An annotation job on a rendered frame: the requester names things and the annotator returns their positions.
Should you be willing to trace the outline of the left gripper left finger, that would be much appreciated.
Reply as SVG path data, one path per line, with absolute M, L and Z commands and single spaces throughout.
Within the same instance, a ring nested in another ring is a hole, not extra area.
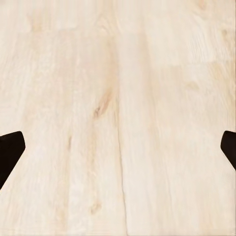
M 0 136 L 0 190 L 25 149 L 21 131 Z

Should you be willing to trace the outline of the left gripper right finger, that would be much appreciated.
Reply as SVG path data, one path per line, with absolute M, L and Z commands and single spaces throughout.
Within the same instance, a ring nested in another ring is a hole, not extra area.
M 220 148 L 236 170 L 236 133 L 224 131 Z

